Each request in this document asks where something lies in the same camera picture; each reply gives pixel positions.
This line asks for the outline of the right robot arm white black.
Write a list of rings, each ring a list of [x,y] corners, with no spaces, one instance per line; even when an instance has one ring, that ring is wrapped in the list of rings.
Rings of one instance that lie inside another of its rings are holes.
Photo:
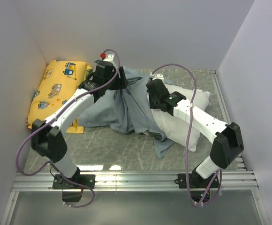
[[[227,124],[194,106],[181,93],[170,93],[160,79],[146,84],[150,108],[160,109],[173,118],[189,123],[212,144],[209,156],[192,172],[195,186],[204,187],[219,169],[226,169],[244,150],[241,129],[238,124]]]

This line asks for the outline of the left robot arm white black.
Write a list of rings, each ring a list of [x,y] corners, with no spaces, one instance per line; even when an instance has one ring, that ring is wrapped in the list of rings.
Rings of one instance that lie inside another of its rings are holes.
[[[45,120],[37,119],[32,123],[32,149],[49,159],[64,177],[64,183],[69,188],[84,185],[85,179],[67,153],[64,133],[74,120],[104,96],[106,91],[121,90],[128,84],[122,66],[116,67],[112,61],[105,60],[98,60],[96,64],[95,71],[80,83],[73,96],[59,110]]]

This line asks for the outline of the blue-grey pillowcase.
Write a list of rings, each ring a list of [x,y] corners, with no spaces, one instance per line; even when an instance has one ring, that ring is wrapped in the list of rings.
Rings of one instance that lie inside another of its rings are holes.
[[[149,107],[146,84],[149,76],[124,67],[128,86],[121,90],[108,90],[105,95],[78,117],[78,125],[85,128],[108,126],[129,134],[146,134],[154,138],[154,148],[159,159],[174,144],[154,120]]]

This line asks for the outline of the white pillow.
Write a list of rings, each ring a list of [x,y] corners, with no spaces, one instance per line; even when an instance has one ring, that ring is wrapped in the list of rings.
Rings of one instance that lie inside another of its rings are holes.
[[[193,90],[185,89],[176,85],[166,84],[166,88],[170,93],[175,91],[184,95],[187,99],[191,99],[193,95]],[[200,108],[201,110],[205,110],[209,104],[210,92],[197,90],[194,105]],[[152,109],[153,118],[157,124],[157,126],[161,129],[162,132],[165,133],[166,137],[170,140],[182,145],[186,146],[186,138],[189,129],[189,123],[171,116],[166,112],[162,112],[158,109]],[[189,139],[189,150],[192,152],[196,151],[197,141],[200,137],[200,132],[194,127],[191,129],[190,139]]]

